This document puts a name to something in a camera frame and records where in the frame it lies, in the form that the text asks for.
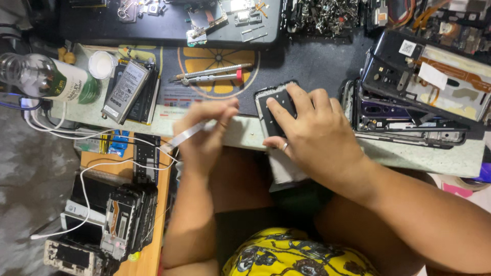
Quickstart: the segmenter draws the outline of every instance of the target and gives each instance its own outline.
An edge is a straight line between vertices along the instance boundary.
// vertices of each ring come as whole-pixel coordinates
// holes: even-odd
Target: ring
[[[286,147],[288,146],[288,141],[285,142],[285,144],[283,145],[283,148],[281,149],[282,151],[285,151]]]

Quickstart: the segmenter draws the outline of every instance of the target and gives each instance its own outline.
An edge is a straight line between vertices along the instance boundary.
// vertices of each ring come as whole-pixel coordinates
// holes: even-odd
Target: phone battery
[[[101,112],[118,124],[124,123],[149,75],[149,70],[130,60]]]

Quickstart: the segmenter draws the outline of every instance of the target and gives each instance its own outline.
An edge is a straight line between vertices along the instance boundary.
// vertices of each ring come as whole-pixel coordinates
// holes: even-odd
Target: wooden desk
[[[115,154],[98,154],[93,152],[82,152],[81,165],[85,167],[99,163],[116,163],[133,158],[133,145],[128,144],[124,156],[121,158]],[[170,164],[170,158],[165,154],[160,154],[160,168]],[[118,174],[119,176],[132,179],[133,163],[126,162],[118,165],[100,165],[95,170]],[[140,253],[140,259],[136,262],[129,260],[121,263],[119,271],[115,276],[154,276],[157,275],[162,248],[162,238],[164,234],[165,207],[167,205],[167,191],[169,187],[170,169],[159,171],[157,188],[159,189],[157,210],[155,213],[155,227],[152,243],[145,246]]]

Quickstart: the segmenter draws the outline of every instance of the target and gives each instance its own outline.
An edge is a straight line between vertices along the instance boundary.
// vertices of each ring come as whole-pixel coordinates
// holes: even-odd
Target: work mat
[[[137,47],[132,49],[130,55],[145,55],[142,52],[155,55],[157,65],[162,68],[157,104],[186,107],[196,100],[237,97],[240,100],[241,114],[257,116],[253,94],[262,88],[291,80],[298,81],[300,87],[306,91],[323,88],[330,97],[337,97],[343,80],[359,76],[366,52],[373,43],[358,30],[353,33],[353,42],[347,44],[311,38],[295,41],[285,37],[270,51]],[[120,53],[127,55],[127,49],[120,49]],[[170,77],[183,72],[241,63],[254,64],[253,68],[243,71],[243,83],[233,80],[184,86],[181,83],[168,82]]]

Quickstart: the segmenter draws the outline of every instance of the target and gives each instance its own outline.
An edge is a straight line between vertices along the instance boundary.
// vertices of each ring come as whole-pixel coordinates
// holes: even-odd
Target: qr code sticker
[[[414,48],[416,48],[416,43],[404,40],[404,42],[401,45],[401,48],[399,49],[399,52],[401,54],[411,56],[412,52],[414,52]]]

